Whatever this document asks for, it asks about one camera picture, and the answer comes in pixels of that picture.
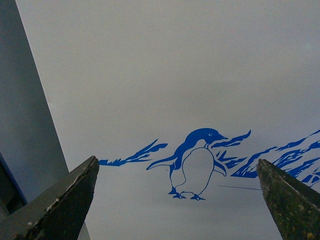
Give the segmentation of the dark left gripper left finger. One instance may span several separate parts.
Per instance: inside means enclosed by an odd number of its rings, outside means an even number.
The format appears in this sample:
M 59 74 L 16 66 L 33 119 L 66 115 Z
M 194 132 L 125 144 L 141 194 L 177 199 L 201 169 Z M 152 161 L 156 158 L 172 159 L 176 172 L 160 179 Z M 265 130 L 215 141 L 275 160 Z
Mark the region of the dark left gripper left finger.
M 0 224 L 2 240 L 76 240 L 90 209 L 99 161 L 91 156 Z

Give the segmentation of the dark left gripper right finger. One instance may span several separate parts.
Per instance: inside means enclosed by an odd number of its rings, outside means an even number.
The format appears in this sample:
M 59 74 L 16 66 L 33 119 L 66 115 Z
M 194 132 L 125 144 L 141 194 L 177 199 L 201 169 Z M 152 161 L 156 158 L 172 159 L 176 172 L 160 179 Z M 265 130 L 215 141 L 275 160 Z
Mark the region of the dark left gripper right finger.
M 284 240 L 320 238 L 320 194 L 265 159 L 256 167 L 262 195 Z

